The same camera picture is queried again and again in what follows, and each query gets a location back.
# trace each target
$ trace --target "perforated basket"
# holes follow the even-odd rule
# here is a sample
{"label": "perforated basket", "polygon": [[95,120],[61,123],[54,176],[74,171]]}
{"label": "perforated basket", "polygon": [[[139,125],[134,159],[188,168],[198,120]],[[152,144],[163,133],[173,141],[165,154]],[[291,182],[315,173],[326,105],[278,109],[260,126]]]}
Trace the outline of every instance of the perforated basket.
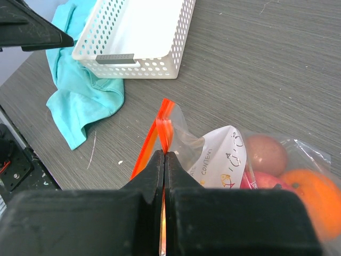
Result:
{"label": "perforated basket", "polygon": [[178,76],[196,0],[98,0],[72,52],[99,78]]}

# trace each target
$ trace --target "turquoise cloth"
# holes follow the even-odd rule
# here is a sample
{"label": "turquoise cloth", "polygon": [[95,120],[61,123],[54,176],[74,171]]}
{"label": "turquoise cloth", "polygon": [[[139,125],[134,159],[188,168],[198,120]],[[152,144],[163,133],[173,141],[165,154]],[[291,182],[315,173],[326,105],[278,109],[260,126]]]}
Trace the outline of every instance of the turquoise cloth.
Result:
{"label": "turquoise cloth", "polygon": [[[58,6],[52,24],[75,44],[96,0],[70,0]],[[99,79],[71,54],[73,47],[46,51],[57,91],[47,101],[59,131],[73,150],[86,140],[84,126],[113,115],[124,102],[123,79]]]}

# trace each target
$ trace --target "orange bag edge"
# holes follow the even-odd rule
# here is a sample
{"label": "orange bag edge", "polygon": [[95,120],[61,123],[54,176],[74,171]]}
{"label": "orange bag edge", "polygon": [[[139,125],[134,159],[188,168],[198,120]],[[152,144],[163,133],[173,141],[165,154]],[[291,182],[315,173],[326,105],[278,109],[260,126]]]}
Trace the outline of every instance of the orange bag edge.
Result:
{"label": "orange bag edge", "polygon": [[171,121],[168,120],[168,117],[172,113],[174,106],[175,103],[173,101],[163,99],[159,113],[157,114],[157,117],[145,138],[130,180],[137,176],[146,167],[158,135],[164,153],[168,152],[173,138],[173,127]]}

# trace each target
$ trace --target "wooden tabletop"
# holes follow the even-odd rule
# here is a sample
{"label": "wooden tabletop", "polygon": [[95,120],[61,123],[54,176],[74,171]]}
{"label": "wooden tabletop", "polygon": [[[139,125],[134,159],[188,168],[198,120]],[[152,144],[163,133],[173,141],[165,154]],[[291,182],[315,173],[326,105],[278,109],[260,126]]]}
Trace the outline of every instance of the wooden tabletop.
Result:
{"label": "wooden tabletop", "polygon": [[228,124],[287,134],[341,175],[340,17],[339,0],[197,0],[178,79],[125,80],[122,109],[74,151],[45,106],[56,90],[45,52],[0,88],[0,104],[63,189],[124,185],[163,98],[198,137]]}

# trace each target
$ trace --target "ziplock bag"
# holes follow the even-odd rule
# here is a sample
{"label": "ziplock bag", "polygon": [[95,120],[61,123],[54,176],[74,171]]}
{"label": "ziplock bag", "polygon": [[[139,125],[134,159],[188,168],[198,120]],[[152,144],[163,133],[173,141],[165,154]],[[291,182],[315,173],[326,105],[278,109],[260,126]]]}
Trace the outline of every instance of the ziplock bag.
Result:
{"label": "ziplock bag", "polygon": [[168,99],[162,102],[131,178],[160,148],[173,151],[205,188],[292,191],[305,205],[325,255],[341,255],[341,180],[329,172],[326,153],[285,135],[240,131],[230,125],[196,138],[180,107]]}

